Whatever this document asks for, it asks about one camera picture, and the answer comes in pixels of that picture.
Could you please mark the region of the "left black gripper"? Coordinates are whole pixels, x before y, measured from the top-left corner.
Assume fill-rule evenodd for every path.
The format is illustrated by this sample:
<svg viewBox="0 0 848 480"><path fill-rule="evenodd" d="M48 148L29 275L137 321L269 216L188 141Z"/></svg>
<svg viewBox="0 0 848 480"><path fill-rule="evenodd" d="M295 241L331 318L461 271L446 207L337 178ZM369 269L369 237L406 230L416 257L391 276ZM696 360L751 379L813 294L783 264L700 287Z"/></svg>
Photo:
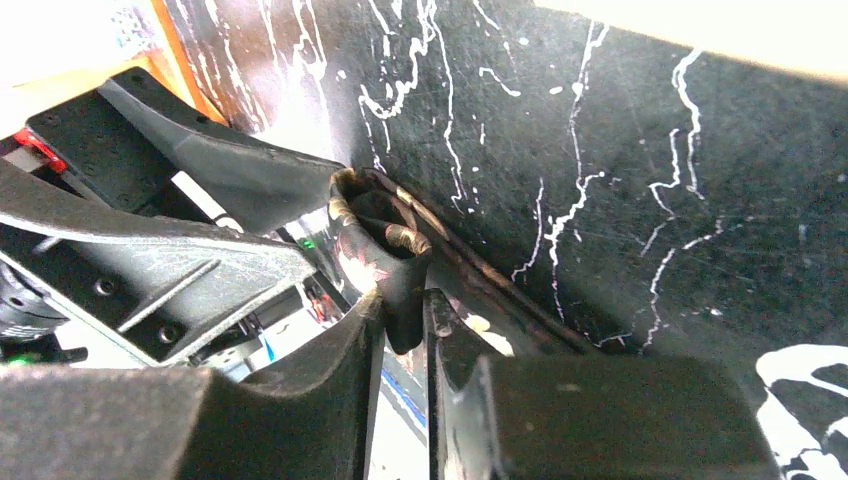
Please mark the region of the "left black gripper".
<svg viewBox="0 0 848 480"><path fill-rule="evenodd" d="M35 150L39 178L114 209L3 163L2 262L147 366L184 361L314 272L294 244L155 217L179 216L177 168L255 234L326 206L343 168L218 124L139 67L3 144Z"/></svg>

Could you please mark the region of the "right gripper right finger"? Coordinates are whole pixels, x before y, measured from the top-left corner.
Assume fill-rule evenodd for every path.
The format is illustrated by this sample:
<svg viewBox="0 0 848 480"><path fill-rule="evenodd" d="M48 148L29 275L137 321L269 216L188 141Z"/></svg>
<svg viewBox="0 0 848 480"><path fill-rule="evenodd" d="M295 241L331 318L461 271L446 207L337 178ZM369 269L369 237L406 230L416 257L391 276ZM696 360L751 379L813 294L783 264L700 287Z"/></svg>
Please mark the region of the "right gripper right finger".
<svg viewBox="0 0 848 480"><path fill-rule="evenodd" d="M740 389L685 357L507 357L423 301L433 479L776 479Z"/></svg>

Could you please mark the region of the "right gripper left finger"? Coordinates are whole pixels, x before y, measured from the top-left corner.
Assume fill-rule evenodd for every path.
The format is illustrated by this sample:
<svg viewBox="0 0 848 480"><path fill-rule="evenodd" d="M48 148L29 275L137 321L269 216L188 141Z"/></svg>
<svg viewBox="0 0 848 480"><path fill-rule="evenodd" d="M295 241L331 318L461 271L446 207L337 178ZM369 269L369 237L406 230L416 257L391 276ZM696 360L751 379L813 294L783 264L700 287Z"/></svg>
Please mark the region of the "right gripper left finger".
<svg viewBox="0 0 848 480"><path fill-rule="evenodd" d="M5 368L5 479L364 479L382 298L234 382L204 368Z"/></svg>

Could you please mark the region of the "black gold floral tie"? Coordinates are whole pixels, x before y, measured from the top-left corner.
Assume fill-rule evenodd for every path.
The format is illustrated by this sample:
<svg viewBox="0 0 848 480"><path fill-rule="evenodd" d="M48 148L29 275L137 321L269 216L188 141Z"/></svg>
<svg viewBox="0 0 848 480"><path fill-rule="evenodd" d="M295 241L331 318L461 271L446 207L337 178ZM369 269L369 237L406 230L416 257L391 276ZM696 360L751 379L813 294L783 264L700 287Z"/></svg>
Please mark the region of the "black gold floral tie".
<svg viewBox="0 0 848 480"><path fill-rule="evenodd" d="M545 313L385 174L353 168L333 173L327 213L336 237L336 263L356 290L376 290L382 296L389 316L386 331L396 354L404 355L423 341L425 284L438 256L457 268L460 279L515 301L530 317L525 329L531 336L578 354L597 354L587 339Z"/></svg>

